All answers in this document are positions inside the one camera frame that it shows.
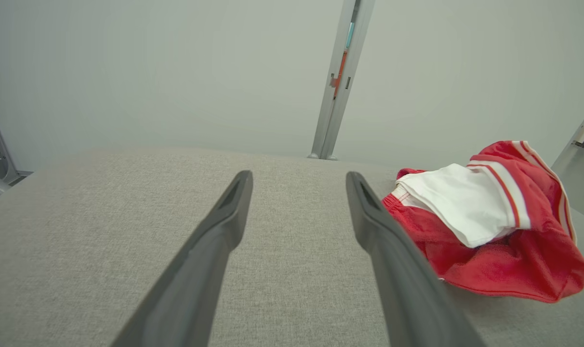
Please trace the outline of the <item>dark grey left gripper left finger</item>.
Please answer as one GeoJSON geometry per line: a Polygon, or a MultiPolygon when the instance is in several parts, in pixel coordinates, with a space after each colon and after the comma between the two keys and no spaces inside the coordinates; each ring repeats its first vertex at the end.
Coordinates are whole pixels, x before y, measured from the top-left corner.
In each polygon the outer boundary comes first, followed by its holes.
{"type": "Polygon", "coordinates": [[[253,175],[240,171],[181,246],[114,347],[206,347],[230,253],[240,244],[253,175]]]}

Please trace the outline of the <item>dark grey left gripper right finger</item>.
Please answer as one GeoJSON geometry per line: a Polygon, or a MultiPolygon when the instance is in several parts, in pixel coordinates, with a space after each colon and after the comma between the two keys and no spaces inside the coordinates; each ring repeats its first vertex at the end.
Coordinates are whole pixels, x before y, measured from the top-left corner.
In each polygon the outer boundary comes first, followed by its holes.
{"type": "Polygon", "coordinates": [[[356,240],[371,257],[390,345],[483,347],[483,338],[367,180],[348,172],[345,184],[356,240]]]}

